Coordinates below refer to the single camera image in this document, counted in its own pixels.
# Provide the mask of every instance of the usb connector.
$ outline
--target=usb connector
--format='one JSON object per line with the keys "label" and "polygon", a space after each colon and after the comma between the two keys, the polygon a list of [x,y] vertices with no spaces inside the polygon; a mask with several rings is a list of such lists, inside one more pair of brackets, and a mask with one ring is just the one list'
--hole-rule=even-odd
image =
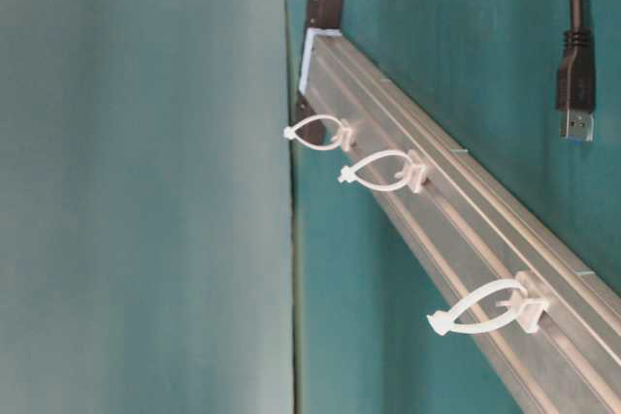
{"label": "usb connector", "polygon": [[593,114],[586,111],[564,111],[561,115],[561,138],[574,141],[593,141]]}

